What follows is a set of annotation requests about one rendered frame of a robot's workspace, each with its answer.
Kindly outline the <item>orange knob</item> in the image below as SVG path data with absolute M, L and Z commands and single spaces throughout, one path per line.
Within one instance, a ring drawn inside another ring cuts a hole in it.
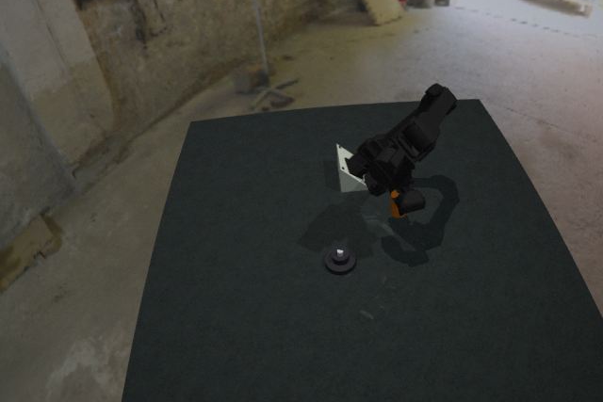
M 404 217 L 405 214 L 403 216 L 399 215 L 399 209 L 398 209 L 397 205 L 394 203 L 394 201 L 392 199 L 392 198 L 397 197 L 398 194 L 399 193 L 398 193 L 397 190 L 391 192 L 391 215 L 394 216 L 394 217 Z

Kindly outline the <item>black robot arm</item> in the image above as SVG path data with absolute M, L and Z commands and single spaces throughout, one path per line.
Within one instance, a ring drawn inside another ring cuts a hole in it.
M 396 190 L 394 178 L 403 165 L 421 162 L 435 148 L 439 124 L 456 107 L 452 92 L 437 83 L 425 90 L 419 108 L 386 134 L 369 138 L 350 159 L 345 158 L 350 174 L 364 179 L 370 195 L 379 197 L 389 187 Z M 420 154 L 416 156 L 413 146 Z M 365 148 L 364 148 L 365 147 Z

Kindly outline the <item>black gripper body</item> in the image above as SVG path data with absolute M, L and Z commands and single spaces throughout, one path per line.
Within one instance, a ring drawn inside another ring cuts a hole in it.
M 415 165 L 412 166 L 411 163 L 403 165 L 400 168 L 399 173 L 393 179 L 396 190 L 399 193 L 396 199 L 396 205 L 403 214 L 425 208 L 426 200 L 421 195 L 420 191 L 409 186 L 415 183 L 415 180 L 412 177 L 412 169 L 415 169 Z

